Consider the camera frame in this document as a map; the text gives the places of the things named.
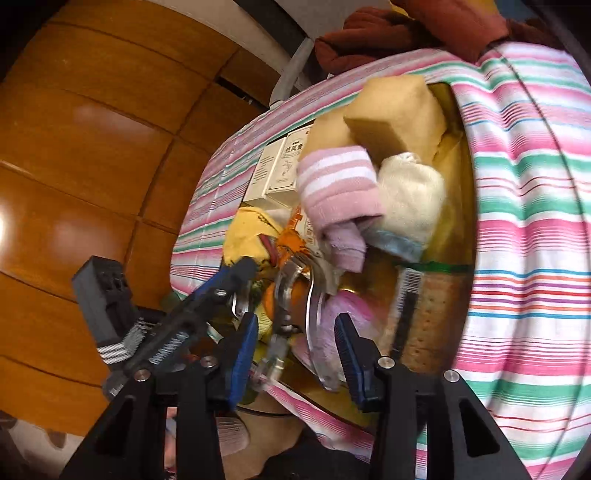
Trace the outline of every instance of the silver screw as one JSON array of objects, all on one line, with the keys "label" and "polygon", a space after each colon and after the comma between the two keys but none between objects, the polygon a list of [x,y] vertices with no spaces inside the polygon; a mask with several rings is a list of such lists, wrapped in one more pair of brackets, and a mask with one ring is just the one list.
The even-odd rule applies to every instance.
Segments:
[{"label": "silver screw", "polygon": [[217,358],[211,355],[204,356],[199,363],[203,368],[213,368],[217,365]]},{"label": "silver screw", "polygon": [[448,382],[456,383],[458,380],[460,380],[460,374],[455,370],[447,370],[443,374],[443,378],[445,378]]},{"label": "silver screw", "polygon": [[134,380],[136,382],[145,382],[147,379],[150,378],[150,375],[151,373],[149,370],[141,368],[136,373],[134,373]]},{"label": "silver screw", "polygon": [[378,365],[382,368],[392,368],[394,365],[396,365],[396,362],[393,358],[390,358],[388,356],[381,356],[378,359]]}]

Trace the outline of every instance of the blue gripper pad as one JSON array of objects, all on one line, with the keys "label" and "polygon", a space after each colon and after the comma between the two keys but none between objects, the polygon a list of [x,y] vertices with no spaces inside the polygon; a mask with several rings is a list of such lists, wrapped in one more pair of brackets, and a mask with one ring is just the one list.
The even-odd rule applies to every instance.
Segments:
[{"label": "blue gripper pad", "polygon": [[252,357],[255,354],[258,340],[258,319],[252,312],[246,312],[236,335],[243,336],[242,345],[238,350],[236,361],[230,372],[230,389],[228,395],[229,407],[234,409],[241,401],[246,390],[248,373],[252,365]]},{"label": "blue gripper pad", "polygon": [[335,342],[351,400],[362,412],[379,411],[384,388],[374,374],[380,357],[378,347],[359,336],[348,313],[341,313],[335,320]]}]

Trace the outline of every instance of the black cable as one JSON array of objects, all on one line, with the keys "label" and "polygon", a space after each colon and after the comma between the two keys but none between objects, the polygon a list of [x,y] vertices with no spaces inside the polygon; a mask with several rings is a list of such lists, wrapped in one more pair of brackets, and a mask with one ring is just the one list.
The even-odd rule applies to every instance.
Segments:
[{"label": "black cable", "polygon": [[236,409],[243,413],[248,413],[249,415],[256,415],[258,417],[271,417],[275,419],[279,419],[282,417],[291,417],[293,414],[291,413],[271,413],[270,411],[260,411],[260,410],[252,410],[250,408],[241,407],[240,405],[236,405]]}]

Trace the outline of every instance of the clear plastic item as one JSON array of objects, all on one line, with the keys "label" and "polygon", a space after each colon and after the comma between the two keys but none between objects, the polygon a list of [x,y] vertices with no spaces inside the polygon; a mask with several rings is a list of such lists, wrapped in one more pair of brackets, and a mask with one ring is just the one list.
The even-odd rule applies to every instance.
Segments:
[{"label": "clear plastic item", "polygon": [[[373,324],[374,314],[367,303],[357,294],[347,290],[339,290],[335,296],[328,299],[322,309],[316,342],[327,363],[337,372],[341,382],[344,382],[345,374],[335,344],[335,319],[341,313],[348,313],[351,316],[355,328],[362,337],[375,341],[379,332]],[[313,372],[306,338],[303,335],[293,340],[291,351],[306,368]]]}]

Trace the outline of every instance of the pink cloth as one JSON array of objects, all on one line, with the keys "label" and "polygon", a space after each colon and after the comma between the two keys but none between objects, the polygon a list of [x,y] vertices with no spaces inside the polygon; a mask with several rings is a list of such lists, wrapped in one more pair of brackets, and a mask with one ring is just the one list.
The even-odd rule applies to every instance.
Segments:
[{"label": "pink cloth", "polygon": [[301,205],[319,238],[328,239],[332,263],[360,272],[365,241],[356,220],[384,214],[374,166],[363,147],[317,150],[297,168]]},{"label": "pink cloth", "polygon": [[330,245],[331,263],[350,272],[360,273],[363,270],[365,240],[353,222],[341,222],[329,225],[324,236]]}]

